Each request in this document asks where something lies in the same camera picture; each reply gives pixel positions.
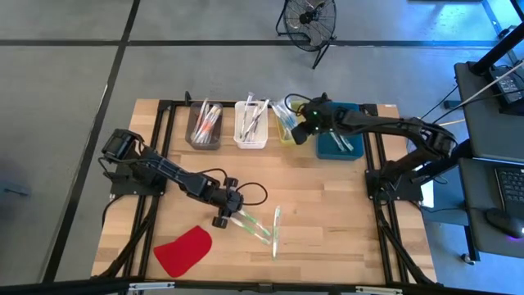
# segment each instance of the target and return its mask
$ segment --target wooden tabletop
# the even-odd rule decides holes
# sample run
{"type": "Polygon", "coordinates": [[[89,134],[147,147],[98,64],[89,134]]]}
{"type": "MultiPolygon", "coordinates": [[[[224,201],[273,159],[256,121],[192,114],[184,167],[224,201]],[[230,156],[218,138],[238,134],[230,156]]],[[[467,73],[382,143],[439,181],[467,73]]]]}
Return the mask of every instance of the wooden tabletop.
{"type": "MultiPolygon", "coordinates": [[[[129,128],[151,137],[158,100],[137,100],[129,128]]],[[[379,105],[380,116],[398,117],[396,106],[379,105]]],[[[237,282],[384,284],[382,259],[373,204],[364,183],[365,158],[357,161],[319,160],[314,138],[301,146],[284,147],[278,139],[276,121],[269,113],[269,140],[264,149],[241,150],[233,141],[234,109],[224,109],[222,146],[217,151],[195,151],[184,139],[187,107],[178,107],[169,159],[185,170],[220,167],[231,177],[259,182],[269,191],[268,201],[245,210],[270,229],[276,206],[282,209],[278,258],[271,247],[230,223],[226,229],[211,226],[217,209],[196,202],[168,182],[160,200],[152,247],[173,242],[200,225],[213,239],[210,252],[179,279],[237,282]]],[[[165,122],[160,130],[164,138],[165,122]]],[[[378,155],[372,138],[373,158],[378,155]]],[[[406,153],[405,139],[383,136],[386,157],[406,153]]],[[[222,179],[220,173],[210,173],[222,179]]],[[[257,202],[263,193],[257,187],[242,190],[246,202],[257,202]]],[[[127,243],[138,197],[125,196],[107,212],[98,246],[93,275],[100,274],[127,243]]],[[[435,280],[431,253],[420,211],[407,202],[396,202],[402,242],[424,273],[435,280]]],[[[133,263],[138,272],[140,251],[133,263]]],[[[398,279],[395,254],[390,245],[394,278],[398,279]]],[[[149,279],[171,279],[151,253],[149,279]]]]}

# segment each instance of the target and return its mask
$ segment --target plastic container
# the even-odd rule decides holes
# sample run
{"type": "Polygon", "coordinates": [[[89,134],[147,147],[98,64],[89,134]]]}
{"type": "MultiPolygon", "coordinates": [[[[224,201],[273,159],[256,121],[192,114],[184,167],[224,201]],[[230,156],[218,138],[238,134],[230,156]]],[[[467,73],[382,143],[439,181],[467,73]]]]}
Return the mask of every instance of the plastic container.
{"type": "MultiPolygon", "coordinates": [[[[359,105],[354,103],[332,102],[333,110],[337,107],[345,107],[355,111],[359,110],[359,105]]],[[[364,140],[362,139],[362,134],[344,136],[344,138],[353,146],[353,152],[342,152],[329,133],[319,134],[316,144],[317,158],[342,161],[354,161],[361,158],[364,155],[364,140]]]]}
{"type": "Polygon", "coordinates": [[[218,105],[222,109],[222,112],[220,112],[220,116],[215,123],[215,127],[213,128],[213,132],[211,133],[211,140],[209,143],[194,143],[191,140],[191,133],[197,124],[196,122],[198,120],[198,116],[200,115],[202,102],[194,102],[189,107],[189,115],[187,116],[186,141],[196,150],[217,150],[220,148],[220,137],[222,135],[222,115],[224,108],[222,107],[222,104],[218,102],[209,102],[209,104],[210,108],[213,105],[218,105]]]}
{"type": "MultiPolygon", "coordinates": [[[[304,102],[291,102],[291,109],[296,111],[302,103],[304,102]]],[[[287,147],[296,146],[295,139],[293,138],[285,139],[284,138],[284,134],[285,134],[284,127],[282,126],[282,123],[280,123],[280,120],[278,119],[276,115],[275,115],[275,118],[277,119],[278,137],[280,138],[280,142],[282,143],[282,145],[287,146],[287,147]]],[[[299,123],[304,121],[303,116],[299,116],[296,119],[298,120],[299,123]]]]}
{"type": "MultiPolygon", "coordinates": [[[[247,106],[247,118],[245,128],[249,126],[252,120],[252,114],[257,106],[263,106],[264,102],[250,102],[247,106]]],[[[255,131],[255,137],[253,141],[242,141],[240,139],[240,131],[242,128],[242,121],[244,118],[244,109],[246,102],[235,103],[235,135],[233,140],[237,143],[237,146],[242,149],[261,149],[265,147],[268,142],[268,108],[266,107],[260,115],[259,125],[255,131]]]]}

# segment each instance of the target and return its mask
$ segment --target yellow plastic bin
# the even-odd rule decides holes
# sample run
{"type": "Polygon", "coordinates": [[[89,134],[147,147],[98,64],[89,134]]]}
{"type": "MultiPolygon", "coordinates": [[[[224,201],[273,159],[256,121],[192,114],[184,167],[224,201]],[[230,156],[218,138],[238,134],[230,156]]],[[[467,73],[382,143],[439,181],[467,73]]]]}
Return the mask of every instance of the yellow plastic bin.
{"type": "MultiPolygon", "coordinates": [[[[298,110],[298,107],[304,102],[291,102],[291,109],[293,110],[298,110]]],[[[295,140],[293,138],[284,138],[284,127],[282,126],[282,123],[280,123],[280,119],[278,119],[278,117],[275,115],[275,118],[277,120],[277,128],[278,128],[278,137],[280,138],[280,142],[282,143],[283,146],[295,146],[296,143],[295,143],[295,140]]],[[[296,118],[298,120],[298,122],[302,122],[304,121],[304,117],[303,116],[299,116],[298,118],[296,118]]]]}

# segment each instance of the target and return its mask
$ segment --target white plastic bin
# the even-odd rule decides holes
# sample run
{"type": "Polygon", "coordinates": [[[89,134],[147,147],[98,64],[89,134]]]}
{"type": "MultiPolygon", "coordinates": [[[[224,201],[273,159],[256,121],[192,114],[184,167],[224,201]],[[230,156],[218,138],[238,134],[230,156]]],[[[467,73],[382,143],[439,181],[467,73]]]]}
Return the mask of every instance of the white plastic bin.
{"type": "MultiPolygon", "coordinates": [[[[263,106],[264,102],[250,102],[247,106],[247,116],[245,128],[251,124],[253,113],[257,106],[263,106]]],[[[242,120],[244,118],[244,109],[246,107],[246,102],[237,102],[235,103],[235,135],[233,139],[237,143],[237,146],[242,149],[261,149],[265,147],[265,144],[268,142],[268,108],[266,107],[260,115],[259,125],[255,131],[255,136],[253,141],[242,141],[240,139],[240,132],[242,128],[242,120]]]]}

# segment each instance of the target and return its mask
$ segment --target gray floor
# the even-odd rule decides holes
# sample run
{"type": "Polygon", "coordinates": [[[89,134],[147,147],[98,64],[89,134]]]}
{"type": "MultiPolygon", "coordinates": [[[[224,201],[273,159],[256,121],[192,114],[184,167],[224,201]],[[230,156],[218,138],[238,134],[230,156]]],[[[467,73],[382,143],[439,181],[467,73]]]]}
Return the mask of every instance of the gray floor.
{"type": "MultiPolygon", "coordinates": [[[[3,1],[0,39],[119,39],[131,2],[3,1]]],[[[142,0],[131,38],[275,39],[281,5],[277,0],[142,0]]],[[[503,12],[505,24],[514,24],[508,0],[492,5],[497,16],[503,12]]],[[[337,9],[339,39],[495,37],[475,2],[338,1],[337,9]]],[[[0,199],[1,285],[39,280],[115,50],[0,48],[0,176],[32,190],[27,198],[0,199]]],[[[186,90],[195,98],[225,100],[243,99],[248,91],[269,98],[325,91],[338,101],[394,103],[402,116],[420,116],[454,87],[454,63],[484,53],[478,48],[331,48],[311,70],[314,54],[294,47],[127,48],[97,151],[114,128],[128,126],[135,99],[182,99],[186,90]]],[[[441,113],[437,109],[430,118],[441,113]]],[[[457,112],[448,120],[462,117],[457,112]]],[[[464,124],[450,129],[459,139],[468,136],[464,124]]],[[[94,161],[58,279],[89,277],[109,187],[94,161]]],[[[518,272],[494,272],[490,266],[502,261],[512,266],[509,270],[521,270],[521,261],[487,256],[487,262],[464,265],[456,259],[465,250],[462,232],[448,225],[427,228],[440,282],[519,292],[517,283],[503,289],[496,284],[519,280],[518,272]]]]}

